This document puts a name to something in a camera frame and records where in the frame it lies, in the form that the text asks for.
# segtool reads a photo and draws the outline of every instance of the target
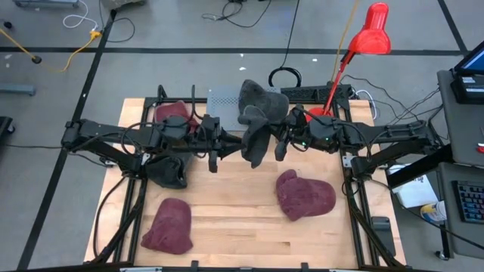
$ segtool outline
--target maroon towel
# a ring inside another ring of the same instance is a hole
[[[185,106],[185,102],[179,100],[173,104],[165,105],[161,104],[154,110],[154,121],[155,122],[162,122],[164,119],[171,117],[171,116],[182,116],[185,117],[187,120],[190,119],[191,112],[188,113],[187,107]],[[198,126],[197,120],[192,118],[190,122],[190,132],[194,132]]]
[[[194,246],[190,240],[190,229],[190,206],[183,200],[168,198],[161,202],[141,245],[147,249],[183,254]]]
[[[303,216],[324,215],[336,205],[336,192],[326,181],[298,178],[287,170],[276,182],[279,206],[291,221]]]

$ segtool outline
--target concrete floor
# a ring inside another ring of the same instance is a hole
[[[100,23],[98,0],[85,2],[89,6],[89,17]],[[372,2],[361,0],[346,45],[358,31]],[[462,56],[455,53],[460,48],[437,0],[386,2],[390,6],[386,29],[393,48],[403,53],[357,56],[346,73],[369,79],[410,106],[436,89],[438,70],[453,67]],[[148,0],[145,6],[124,9],[116,18],[130,18],[136,25],[136,34],[128,42],[108,43],[107,48],[287,46],[296,0],[274,0],[259,24],[250,29],[200,18],[202,13],[219,13],[224,3],[225,0],[205,0],[203,3],[195,0]],[[467,49],[477,46],[484,37],[484,30],[478,27],[484,23],[480,16],[484,2],[445,0],[445,3]],[[265,5],[265,2],[249,0],[234,20],[249,24],[260,15]],[[301,1],[291,48],[337,48],[351,5],[352,0]],[[83,14],[83,7],[80,10],[45,5],[36,8],[35,5],[19,8],[10,1],[0,2],[0,18],[14,24],[12,36],[25,46],[79,47],[88,39],[88,31],[92,28],[89,22],[75,29],[62,26],[64,16]],[[103,15],[106,20],[108,12],[104,9]],[[123,39],[130,32],[131,27],[125,21],[116,23],[110,39]],[[65,122],[73,115],[94,54],[79,54],[67,73],[50,73],[32,64],[25,54],[2,51],[2,47],[10,46],[7,39],[0,38],[0,82],[35,85],[37,95],[0,94],[0,115],[13,117],[17,124],[17,132],[9,142],[57,146]],[[97,46],[98,40],[90,47]],[[421,50],[434,50],[434,56],[419,56]],[[245,79],[266,85],[268,74],[284,59],[283,54],[269,53],[246,53],[243,56],[238,52],[176,54],[170,50],[162,54],[105,53],[82,117],[115,124],[125,97],[154,96],[158,84],[163,84],[172,97],[188,97],[192,84],[197,86],[198,97],[205,97],[208,90],[215,86],[239,86]],[[37,54],[45,63],[59,67],[69,56],[67,53]],[[331,75],[334,58],[333,54],[290,54],[286,65],[302,73],[303,85],[323,85]],[[284,73],[277,74],[274,82],[280,87],[295,84],[295,80]],[[382,91],[364,82],[350,79],[343,82],[351,83],[357,90],[369,91],[376,100],[392,104],[398,113],[402,111]],[[439,95],[435,95],[415,112],[432,109],[440,103]],[[386,124],[393,118],[391,110],[384,105],[378,107],[381,117],[376,123]],[[446,135],[441,113],[434,122],[439,133]],[[58,154],[58,150],[3,147],[0,160],[0,270],[17,268]],[[67,158],[29,268],[82,262],[103,177],[103,168],[78,157]],[[409,265],[442,271],[476,270],[484,265],[484,261],[458,255],[448,262],[440,261],[433,255],[434,251],[441,249],[439,231],[400,209],[396,209],[396,215]]]

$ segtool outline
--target yellow cable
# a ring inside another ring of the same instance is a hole
[[[26,50],[22,45],[20,45],[20,43],[18,43],[17,41],[14,40],[14,38],[10,37],[10,35],[8,35],[3,29],[0,28],[0,33],[3,34],[5,37],[7,37],[7,39],[10,40],[10,42],[13,42],[14,45],[16,45],[18,48],[20,48],[21,51],[23,51],[25,54],[28,54],[32,59],[36,58],[36,56],[34,56],[33,54],[31,54],[30,52],[28,52],[28,50]]]
[[[11,42],[13,42],[20,50],[22,50],[25,54],[28,54],[32,59],[36,59],[37,56],[33,55],[32,53],[28,52],[22,45],[20,45],[17,41],[14,40],[14,38],[10,37],[3,29],[0,29],[0,33],[3,34],[7,39],[9,39]],[[56,73],[63,73],[67,71],[67,68],[70,66],[70,61],[73,59],[73,57],[79,53],[80,51],[84,50],[87,48],[96,38],[101,36],[101,33],[98,31],[91,31],[91,38],[89,39],[89,42],[87,42],[85,45],[83,45],[81,48],[75,50],[67,59],[66,66],[62,70],[57,70],[55,68],[50,67],[49,65],[46,65],[44,63],[40,63],[43,67],[47,68],[48,70]]]
[[[345,30],[343,31],[343,35],[341,36],[340,45],[338,46],[338,51],[336,52],[336,59],[334,60],[334,68],[333,74],[331,75],[331,81],[334,79],[334,75],[336,74],[337,67],[338,67],[338,59],[340,58],[340,51],[341,47],[343,46],[343,42],[345,40],[346,33],[348,32],[349,26],[353,21],[353,17],[355,16],[356,8],[358,7],[358,3],[360,0],[355,0],[355,4],[353,4],[353,9],[351,10],[351,14],[349,15],[348,22],[346,23]]]

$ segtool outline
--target folded cloth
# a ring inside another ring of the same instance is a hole
[[[246,79],[240,88],[239,113],[243,115],[249,105],[261,109],[270,122],[280,122],[289,110],[289,99],[283,94],[266,91],[253,80]]]
[[[282,212],[291,221],[304,216],[325,215],[336,205],[336,192],[331,184],[298,178],[292,169],[277,179],[276,192]]]
[[[191,210],[183,200],[168,198],[161,202],[151,229],[141,246],[171,254],[183,254],[194,245],[190,240]]]
[[[162,122],[164,119],[167,119],[171,116],[181,116],[185,117],[187,120],[190,119],[190,115],[187,111],[187,107],[185,106],[185,102],[179,100],[173,104],[165,105],[161,104],[154,109],[154,121],[155,122]],[[188,122],[190,126],[190,132],[194,132],[198,126],[197,120],[192,118]]]
[[[271,139],[268,120],[261,109],[255,106],[247,106],[243,114],[239,116],[240,124],[248,125],[249,128],[244,132],[242,144],[242,157],[251,162],[250,166],[255,168],[259,166],[264,159]]]
[[[161,187],[183,189],[187,187],[187,170],[194,155],[191,152],[166,151],[144,166],[146,176]]]

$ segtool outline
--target wood surface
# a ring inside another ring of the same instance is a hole
[[[139,122],[143,98],[125,99],[119,119],[120,126]],[[373,125],[367,101],[350,101],[354,122]],[[205,104],[197,105],[199,114]],[[149,181],[144,203],[135,265],[189,267],[198,260],[201,267],[300,267],[308,262],[311,268],[357,268],[349,210],[341,192],[343,172],[339,153],[317,150],[301,153],[288,147],[283,162],[274,157],[272,138],[263,163],[251,169],[239,153],[219,161],[219,172],[208,171],[206,159],[196,159],[188,174],[188,188],[170,190]],[[327,181],[337,194],[334,210],[326,215],[289,221],[278,206],[275,181],[284,171],[294,168],[298,175]],[[100,201],[120,179],[117,168],[108,169]],[[386,183],[385,174],[377,170],[374,179]],[[98,251],[102,250],[119,226],[128,182],[106,201],[100,216]],[[388,190],[378,184],[365,184],[373,216],[390,219],[396,245],[396,258],[405,263],[399,230]],[[167,197],[183,199],[191,206],[192,250],[183,255],[155,252],[139,245],[160,203]],[[370,264],[368,240],[361,230],[365,260]],[[131,231],[125,236],[122,260],[127,259]],[[92,234],[85,260],[93,259]]]

